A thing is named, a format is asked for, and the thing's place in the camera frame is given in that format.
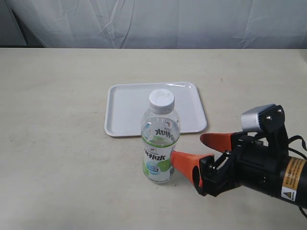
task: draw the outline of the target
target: beige table surface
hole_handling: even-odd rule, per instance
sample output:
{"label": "beige table surface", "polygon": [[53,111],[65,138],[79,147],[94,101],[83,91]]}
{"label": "beige table surface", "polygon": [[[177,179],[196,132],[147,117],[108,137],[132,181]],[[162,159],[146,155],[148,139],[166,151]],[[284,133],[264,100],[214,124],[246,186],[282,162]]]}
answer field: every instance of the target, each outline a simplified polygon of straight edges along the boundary
{"label": "beige table surface", "polygon": [[[190,81],[206,131],[240,131],[242,112],[275,103],[289,136],[307,138],[306,60],[302,50],[0,49],[0,229],[307,229],[297,207],[248,188],[202,197],[179,173],[155,185],[140,138],[104,132],[112,85]],[[199,136],[182,135],[177,150],[209,153]]]}

